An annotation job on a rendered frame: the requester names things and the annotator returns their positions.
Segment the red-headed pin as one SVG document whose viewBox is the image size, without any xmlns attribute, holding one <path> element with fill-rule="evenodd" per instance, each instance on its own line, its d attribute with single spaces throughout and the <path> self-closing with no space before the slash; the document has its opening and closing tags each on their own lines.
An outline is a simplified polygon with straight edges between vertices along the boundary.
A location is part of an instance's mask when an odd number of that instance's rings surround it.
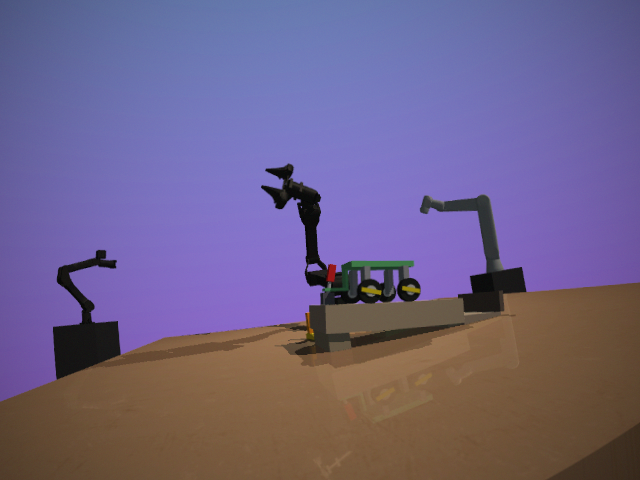
<svg viewBox="0 0 640 480">
<path fill-rule="evenodd" d="M 326 281 L 328 282 L 327 288 L 331 288 L 331 282 L 334 282 L 336 272 L 336 265 L 329 264 Z"/>
</svg>

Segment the yellow wedge chock with orange handle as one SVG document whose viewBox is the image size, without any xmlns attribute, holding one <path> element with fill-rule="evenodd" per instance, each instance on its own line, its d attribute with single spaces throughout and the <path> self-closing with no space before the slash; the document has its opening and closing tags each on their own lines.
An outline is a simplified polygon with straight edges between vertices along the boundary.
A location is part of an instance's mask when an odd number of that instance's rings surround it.
<svg viewBox="0 0 640 480">
<path fill-rule="evenodd" d="M 309 339 L 309 340 L 314 340 L 313 329 L 309 328 L 309 312 L 305 313 L 305 318 L 306 318 L 306 325 L 307 325 L 306 338 Z"/>
</svg>

